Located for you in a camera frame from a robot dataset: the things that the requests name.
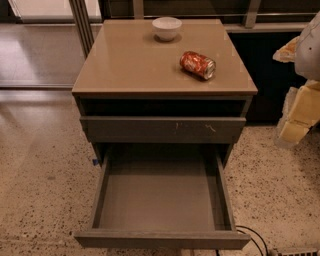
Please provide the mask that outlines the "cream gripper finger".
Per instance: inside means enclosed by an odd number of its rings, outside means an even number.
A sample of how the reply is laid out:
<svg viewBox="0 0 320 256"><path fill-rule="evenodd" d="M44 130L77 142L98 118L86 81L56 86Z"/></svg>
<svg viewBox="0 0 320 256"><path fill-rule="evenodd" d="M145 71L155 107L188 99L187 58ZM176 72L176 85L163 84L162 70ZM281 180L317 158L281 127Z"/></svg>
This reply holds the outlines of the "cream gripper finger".
<svg viewBox="0 0 320 256"><path fill-rule="evenodd" d="M320 82L308 81L299 89L291 87L282 113L278 138L285 145L296 145L320 121Z"/></svg>

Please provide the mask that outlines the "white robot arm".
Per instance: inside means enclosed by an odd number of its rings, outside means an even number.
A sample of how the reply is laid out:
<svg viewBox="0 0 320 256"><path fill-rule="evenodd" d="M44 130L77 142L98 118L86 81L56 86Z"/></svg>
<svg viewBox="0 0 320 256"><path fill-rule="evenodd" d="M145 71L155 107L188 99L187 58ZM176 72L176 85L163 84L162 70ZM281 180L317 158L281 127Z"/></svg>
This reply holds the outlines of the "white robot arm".
<svg viewBox="0 0 320 256"><path fill-rule="evenodd" d="M307 79L299 89L289 89L276 127L275 144L291 148L320 121L320 12L273 59L293 62L295 73Z"/></svg>

